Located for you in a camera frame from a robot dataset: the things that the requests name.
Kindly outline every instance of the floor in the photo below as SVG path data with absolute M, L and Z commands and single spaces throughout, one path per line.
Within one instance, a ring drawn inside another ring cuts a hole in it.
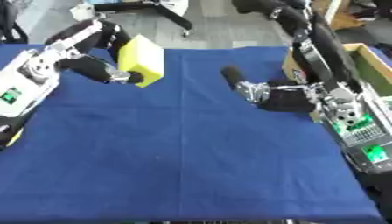
M 56 32 L 75 24 L 69 10 L 80 0 L 34 0 L 18 22 L 29 33 L 31 43 L 41 44 Z M 164 48 L 220 49 L 241 46 L 282 46 L 290 43 L 275 22 L 258 14 L 239 15 L 230 0 L 190 0 L 185 17 L 194 32 L 182 38 L 182 29 L 155 11 L 112 14 L 109 20 L 122 25 L 130 35 L 142 33 Z

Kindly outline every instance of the wheel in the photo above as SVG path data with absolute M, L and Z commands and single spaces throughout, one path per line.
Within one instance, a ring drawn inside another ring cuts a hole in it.
M 188 30 L 184 30 L 182 33 L 183 38 L 187 38 L 187 37 L 189 37 L 189 35 L 191 35 L 191 31 L 188 31 Z

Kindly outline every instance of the blue fabric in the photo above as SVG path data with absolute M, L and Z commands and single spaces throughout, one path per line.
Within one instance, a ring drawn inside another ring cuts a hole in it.
M 28 46 L 0 47 L 0 67 Z M 109 59 L 104 51 L 94 54 Z M 256 220 L 377 223 L 328 133 L 253 108 L 221 78 L 283 78 L 285 48 L 167 50 L 166 77 L 104 85 L 65 72 L 0 153 L 0 221 Z

